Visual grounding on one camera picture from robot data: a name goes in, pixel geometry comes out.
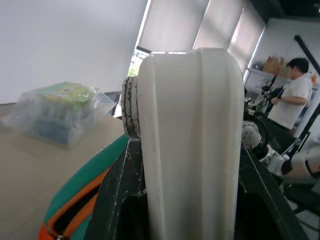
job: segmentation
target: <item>plastic bag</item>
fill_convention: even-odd
[[[73,146],[115,105],[94,87],[65,81],[24,93],[2,122],[22,135]]]

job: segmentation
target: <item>man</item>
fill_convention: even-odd
[[[292,80],[283,87],[283,93],[274,97],[274,104],[268,118],[281,127],[291,130],[307,102],[311,100],[312,82],[306,74],[309,63],[305,58],[294,58],[288,64],[289,78]]]

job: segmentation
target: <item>white wall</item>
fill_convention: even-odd
[[[298,21],[289,19],[271,18],[267,24],[253,63],[257,60],[266,61],[268,56],[277,55],[285,57],[286,61],[295,57],[305,57],[294,36],[300,35],[313,57],[320,64],[320,22]],[[310,64],[310,71],[316,73]],[[317,83],[320,83],[320,76],[317,76]],[[307,111],[302,123],[297,129],[296,135],[300,135],[309,117],[320,102],[320,93],[314,96],[312,106]],[[320,135],[320,121],[316,120],[311,128],[312,135]]]
[[[2,0],[0,104],[71,81],[119,91],[147,0]]]

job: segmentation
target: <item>white t-shirt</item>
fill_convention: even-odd
[[[308,103],[311,101],[312,82],[308,74],[292,80],[283,88],[282,97],[300,97],[306,99]],[[288,104],[280,100],[272,107],[268,118],[287,129],[292,129],[304,107],[305,105]]]

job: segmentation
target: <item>man's arm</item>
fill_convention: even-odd
[[[282,96],[280,101],[295,105],[305,105],[307,103],[307,100],[300,96]]]

